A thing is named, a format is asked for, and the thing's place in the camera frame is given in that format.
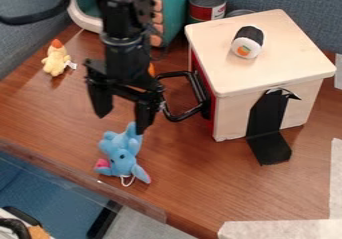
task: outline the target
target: black bracket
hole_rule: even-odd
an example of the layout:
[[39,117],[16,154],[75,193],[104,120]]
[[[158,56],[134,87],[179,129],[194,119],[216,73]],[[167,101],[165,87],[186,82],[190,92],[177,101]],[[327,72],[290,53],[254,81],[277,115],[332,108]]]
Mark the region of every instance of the black bracket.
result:
[[289,99],[300,100],[285,89],[268,90],[250,111],[246,137],[260,165],[291,157],[292,150],[279,132]]
[[190,110],[185,111],[180,115],[173,115],[170,112],[169,106],[162,95],[163,101],[163,112],[165,117],[171,122],[180,122],[183,121],[198,112],[202,113],[202,117],[205,119],[210,119],[210,95],[207,92],[204,84],[202,82],[201,77],[198,74],[198,71],[188,72],[188,71],[176,71],[163,73],[156,77],[157,80],[165,79],[165,78],[174,78],[174,77],[182,77],[185,76],[189,83],[191,84],[192,90],[196,96],[198,105],[191,108]]

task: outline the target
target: yellow plush toy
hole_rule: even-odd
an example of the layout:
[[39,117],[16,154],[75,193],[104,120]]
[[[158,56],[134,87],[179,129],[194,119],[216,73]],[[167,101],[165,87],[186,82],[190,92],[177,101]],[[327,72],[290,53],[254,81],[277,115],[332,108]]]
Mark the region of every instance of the yellow plush toy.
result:
[[55,39],[48,49],[48,57],[42,60],[45,65],[43,70],[52,76],[58,76],[64,72],[65,62],[70,59],[64,45],[58,39]]

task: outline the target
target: white cord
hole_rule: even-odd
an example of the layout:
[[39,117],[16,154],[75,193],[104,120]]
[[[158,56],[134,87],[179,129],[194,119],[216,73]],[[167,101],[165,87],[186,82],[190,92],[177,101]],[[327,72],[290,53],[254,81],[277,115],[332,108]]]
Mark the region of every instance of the white cord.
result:
[[121,179],[121,185],[123,185],[124,187],[129,187],[130,185],[133,184],[134,180],[135,180],[135,176],[132,176],[132,179],[130,182],[128,182],[128,184],[125,183],[125,178],[130,178],[131,176],[127,176],[127,175],[121,175],[120,179]]

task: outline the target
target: stuffed animal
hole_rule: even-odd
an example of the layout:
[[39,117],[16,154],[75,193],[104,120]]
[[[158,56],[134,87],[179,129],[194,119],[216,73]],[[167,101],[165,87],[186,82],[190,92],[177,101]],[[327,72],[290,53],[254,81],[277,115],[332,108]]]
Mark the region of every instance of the stuffed animal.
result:
[[65,62],[70,59],[64,45],[58,39],[55,39],[48,49],[48,57],[42,60],[45,65],[43,70],[52,76],[58,76],[64,72]]
[[[142,139],[142,135],[136,134],[135,122],[128,124],[126,131],[121,134],[112,131],[106,132],[99,143],[99,147],[107,155],[108,160],[99,159],[94,168],[95,172],[120,177],[124,186],[129,186],[134,177],[150,184],[150,176],[137,164],[136,159]],[[124,178],[131,175],[133,175],[131,183],[125,184]]]

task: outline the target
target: teal object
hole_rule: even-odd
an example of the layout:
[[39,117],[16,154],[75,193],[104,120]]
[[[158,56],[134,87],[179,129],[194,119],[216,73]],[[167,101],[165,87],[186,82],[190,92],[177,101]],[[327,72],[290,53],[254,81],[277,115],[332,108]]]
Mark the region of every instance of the teal object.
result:
[[[91,17],[99,17],[100,13],[95,0],[77,0],[81,11]],[[163,0],[163,46],[183,28],[187,14],[187,0]]]

